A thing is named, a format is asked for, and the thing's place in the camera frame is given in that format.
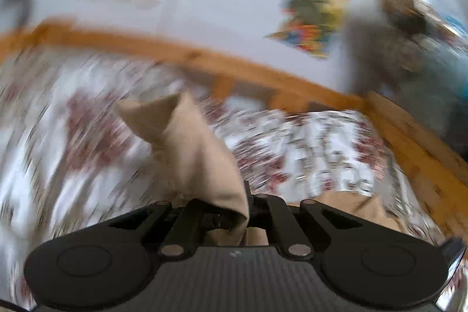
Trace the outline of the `beige hooded sweatshirt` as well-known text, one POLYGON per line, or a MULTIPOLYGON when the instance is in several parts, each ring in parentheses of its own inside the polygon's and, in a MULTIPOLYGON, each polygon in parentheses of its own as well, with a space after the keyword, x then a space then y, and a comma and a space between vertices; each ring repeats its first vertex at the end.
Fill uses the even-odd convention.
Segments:
POLYGON ((249 226, 249 193, 279 196, 292 206, 315 199, 391 230, 406 232, 384 201, 391 185, 383 142, 361 113, 288 115, 279 110, 226 112, 188 93, 154 101, 120 101, 120 117, 164 163, 164 196, 227 210, 227 226, 208 232, 217 245, 268 245, 249 226))

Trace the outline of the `white floral satin bedspread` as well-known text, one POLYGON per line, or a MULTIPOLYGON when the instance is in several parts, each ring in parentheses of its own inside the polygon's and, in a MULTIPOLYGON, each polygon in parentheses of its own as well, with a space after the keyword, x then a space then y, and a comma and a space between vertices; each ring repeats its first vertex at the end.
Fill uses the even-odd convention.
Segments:
POLYGON ((3 311, 465 311, 465 244, 444 237, 386 147, 384 204, 400 233, 315 199, 287 204, 312 257, 217 245, 160 256, 185 205, 120 117, 120 101, 188 93, 169 66, 102 52, 27 50, 1 65, 3 311))

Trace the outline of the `grey green patterned curtain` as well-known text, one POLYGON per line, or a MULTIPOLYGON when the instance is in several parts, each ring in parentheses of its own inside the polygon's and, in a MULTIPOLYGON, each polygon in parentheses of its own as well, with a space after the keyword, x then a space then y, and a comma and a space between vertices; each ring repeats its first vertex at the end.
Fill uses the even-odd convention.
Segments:
POLYGON ((467 155, 467 33, 417 0, 351 0, 342 29, 359 92, 402 107, 467 155))

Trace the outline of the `wooden bed frame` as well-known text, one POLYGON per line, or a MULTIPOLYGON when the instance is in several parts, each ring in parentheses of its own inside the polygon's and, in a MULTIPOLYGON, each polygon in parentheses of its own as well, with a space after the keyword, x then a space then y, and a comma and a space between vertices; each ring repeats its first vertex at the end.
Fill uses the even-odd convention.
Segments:
POLYGON ((314 82, 246 61, 235 55, 191 46, 161 36, 84 28, 69 20, 46 20, 34 29, 1 34, 1 56, 40 45, 87 47, 170 63, 214 77, 211 95, 226 100, 236 83, 271 90, 268 108, 299 113, 310 104, 355 109, 366 114, 390 144, 418 200, 445 235, 467 236, 467 164, 406 110, 375 92, 365 97, 339 93, 314 82))

